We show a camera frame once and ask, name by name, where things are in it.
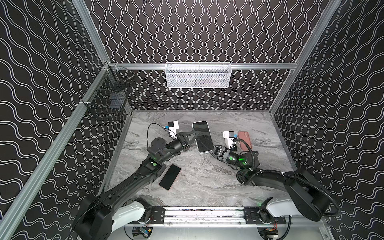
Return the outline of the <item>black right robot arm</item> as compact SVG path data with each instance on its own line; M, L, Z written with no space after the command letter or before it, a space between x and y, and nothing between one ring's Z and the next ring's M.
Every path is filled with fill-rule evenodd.
M258 152L238 154L221 145L215 145L210 154L236 170L241 185L267 187L288 194L280 199L269 197L261 204L257 215L263 223L271 223L283 216L301 215L318 222L322 217L341 215L341 207L332 194L304 169L293 172L261 169Z

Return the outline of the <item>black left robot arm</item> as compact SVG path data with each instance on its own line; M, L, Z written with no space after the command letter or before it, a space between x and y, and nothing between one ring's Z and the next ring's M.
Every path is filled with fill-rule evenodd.
M148 155L139 168L123 182L98 196L85 197L72 224L72 230L83 240L106 240L113 229L113 215L139 190L154 182L166 169L165 162L186 152L202 131L179 132L167 143L155 138L147 148Z

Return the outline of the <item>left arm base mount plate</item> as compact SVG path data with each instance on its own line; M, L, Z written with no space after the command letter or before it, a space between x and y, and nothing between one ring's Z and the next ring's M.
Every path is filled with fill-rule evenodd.
M128 224L153 225L163 224L165 218L165 208L150 207L145 209L144 214L136 221L129 221Z

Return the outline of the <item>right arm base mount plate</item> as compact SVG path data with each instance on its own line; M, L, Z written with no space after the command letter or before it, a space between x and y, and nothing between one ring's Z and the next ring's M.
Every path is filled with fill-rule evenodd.
M285 217L273 217L267 210L260 210L259 207L244 208L244 219L247 225L285 225Z

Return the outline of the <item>black smartphone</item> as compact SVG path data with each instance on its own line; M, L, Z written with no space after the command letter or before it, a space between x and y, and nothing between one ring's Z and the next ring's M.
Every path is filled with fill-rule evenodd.
M238 147L237 147L237 143L236 142L232 143L231 151L233 151L233 152L237 152L238 151Z

